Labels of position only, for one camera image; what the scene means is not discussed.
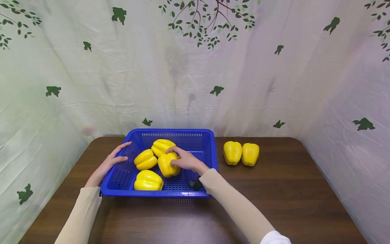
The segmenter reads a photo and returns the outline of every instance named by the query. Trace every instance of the basket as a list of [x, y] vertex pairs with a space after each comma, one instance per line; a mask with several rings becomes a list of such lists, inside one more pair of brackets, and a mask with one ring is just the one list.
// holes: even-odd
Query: basket
[[177, 176], [164, 178], [158, 165], [151, 170], [164, 180], [161, 191], [136, 191], [134, 182], [139, 170], [134, 159], [142, 151], [151, 148], [157, 139], [168, 139], [178, 147], [191, 152], [209, 168], [217, 168], [214, 133], [207, 129], [134, 129], [130, 131], [123, 143], [133, 143], [123, 148], [117, 156], [127, 156], [128, 160], [116, 164], [107, 173], [101, 185], [101, 192], [106, 196], [124, 197], [158, 197], [158, 198], [204, 198], [209, 197], [204, 188], [193, 191], [188, 183], [199, 175], [191, 170], [180, 169]]

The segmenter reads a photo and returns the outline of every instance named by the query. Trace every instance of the bell pepper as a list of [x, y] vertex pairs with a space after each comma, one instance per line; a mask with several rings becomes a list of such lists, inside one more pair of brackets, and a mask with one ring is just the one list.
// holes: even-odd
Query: bell pepper
[[138, 154], [134, 159], [134, 164], [138, 170], [151, 169], [157, 164], [157, 158], [153, 155], [151, 149], [146, 149], [145, 151]]
[[228, 165], [237, 165], [241, 159], [243, 149], [239, 142], [228, 141], [223, 145], [223, 156]]
[[178, 166], [171, 166], [170, 162], [172, 159], [179, 159], [177, 154], [174, 152], [168, 154], [164, 153], [158, 158], [158, 167], [165, 178], [178, 175], [180, 172], [180, 168]]
[[243, 145], [243, 155], [241, 160], [244, 165], [254, 166], [259, 158], [260, 148], [253, 143], [245, 143]]
[[151, 170], [139, 172], [134, 182], [134, 189], [138, 191], [161, 191], [163, 186], [163, 179]]
[[153, 142], [152, 151], [157, 157], [160, 157], [161, 155], [165, 154], [168, 148], [173, 146], [176, 146], [176, 144], [170, 140], [158, 139]]

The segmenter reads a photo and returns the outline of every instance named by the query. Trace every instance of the fabric backdrop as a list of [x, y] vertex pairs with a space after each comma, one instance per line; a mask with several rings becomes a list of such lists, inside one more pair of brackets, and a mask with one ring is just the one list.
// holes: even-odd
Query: fabric backdrop
[[134, 128], [294, 137], [390, 243], [390, 1], [0, 0], [0, 242], [88, 143]]

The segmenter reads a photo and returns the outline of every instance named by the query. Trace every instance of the dark brown tabletop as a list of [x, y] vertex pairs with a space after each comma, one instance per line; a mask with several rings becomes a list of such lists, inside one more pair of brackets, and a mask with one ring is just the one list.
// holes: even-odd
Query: dark brown tabletop
[[[54, 243], [80, 188], [123, 137], [101, 137], [88, 146], [20, 243]], [[228, 166], [226, 141], [256, 143], [254, 167]], [[293, 244], [361, 244], [361, 233], [301, 142], [292, 138], [216, 138], [218, 170]], [[89, 243], [247, 243], [213, 198], [104, 197]]]

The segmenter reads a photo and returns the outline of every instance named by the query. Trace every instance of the green bird print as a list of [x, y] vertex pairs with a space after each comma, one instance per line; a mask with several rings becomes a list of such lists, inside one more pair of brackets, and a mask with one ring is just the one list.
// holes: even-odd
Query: green bird print
[[34, 193], [32, 190], [30, 190], [31, 188], [31, 185], [30, 184], [27, 184], [27, 186], [25, 187], [26, 191], [17, 191], [16, 193], [19, 195], [19, 204], [22, 205], [25, 201], [27, 201], [31, 195]]
[[283, 46], [283, 45], [279, 45], [279, 46], [276, 48], [276, 51], [275, 51], [275, 53], [274, 53], [274, 54], [278, 54], [278, 56], [279, 56], [279, 54], [280, 54], [280, 51], [281, 51], [283, 48], [284, 48], [284, 46]]
[[336, 26], [340, 23], [340, 18], [334, 17], [330, 25], [325, 26], [324, 30], [328, 31], [330, 29], [329, 35], [332, 34], [332, 31], [336, 29]]
[[53, 93], [56, 97], [58, 97], [61, 88], [57, 86], [46, 86], [46, 90], [46, 96], [51, 96], [51, 94]]
[[358, 131], [359, 130], [366, 130], [366, 129], [370, 129], [370, 130], [373, 130], [375, 129], [374, 125], [366, 118], [363, 118], [361, 120], [354, 120], [352, 121], [355, 125], [359, 125], [358, 127]]
[[221, 93], [221, 91], [224, 89], [224, 87], [222, 87], [222, 86], [215, 86], [214, 87], [214, 90], [212, 90], [211, 92], [210, 92], [210, 94], [214, 94], [215, 93], [215, 96], [218, 96], [218, 94], [220, 94]]
[[284, 125], [285, 123], [284, 122], [280, 122], [280, 120], [276, 123], [276, 124], [274, 124], [273, 125], [273, 127], [275, 127], [275, 128], [280, 128], [280, 127], [282, 127], [282, 125]]
[[83, 41], [84, 43], [84, 50], [90, 50], [92, 52], [92, 49], [91, 49], [91, 44], [87, 41]]
[[144, 121], [142, 122], [144, 125], [147, 125], [147, 126], [150, 126], [150, 124], [153, 122], [153, 120], [147, 120], [146, 118], [144, 119]]
[[126, 10], [122, 8], [112, 7], [112, 12], [114, 13], [112, 16], [112, 21], [119, 21], [124, 25], [124, 19], [126, 18]]

